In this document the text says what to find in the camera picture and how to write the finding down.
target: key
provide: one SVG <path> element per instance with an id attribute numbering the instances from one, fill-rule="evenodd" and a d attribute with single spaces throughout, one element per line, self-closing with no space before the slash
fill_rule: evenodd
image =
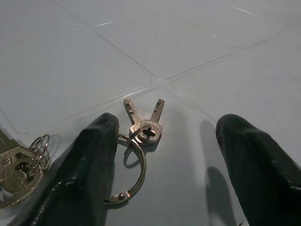
<path id="1" fill-rule="evenodd" d="M 8 207 L 30 196 L 43 177 L 40 165 L 30 167 L 32 159 L 20 158 L 0 172 L 0 184 L 6 192 L 13 193 L 10 198 L 0 201 L 0 208 Z"/>
<path id="2" fill-rule="evenodd" d="M 34 151 L 19 145 L 14 139 L 10 140 L 0 130 L 0 171 L 19 158 L 28 157 L 32 159 L 35 157 L 35 154 Z M 50 162 L 47 157 L 43 156 L 39 164 L 42 170 L 46 170 Z"/>
<path id="3" fill-rule="evenodd" d="M 162 133 L 163 127 L 159 124 L 159 119 L 161 117 L 163 107 L 164 107 L 164 100 L 159 99 L 156 107 L 153 111 L 153 114 L 150 120 L 141 120 L 137 111 L 134 108 L 134 105 L 130 99 L 125 99 L 124 107 L 127 111 L 127 114 L 132 122 L 132 126 L 130 127 L 130 133 L 133 134 L 139 128 L 147 127 L 143 131 L 138 134 L 136 140 L 140 144 L 149 144 L 149 143 L 156 143 Z"/>
<path id="4" fill-rule="evenodd" d="M 149 126 L 138 134 L 138 137 L 142 142 L 156 143 L 159 140 L 163 130 L 163 127 L 159 124 L 163 107 L 164 100 L 159 99 L 150 120 L 142 120 L 140 122 L 140 127 Z"/>

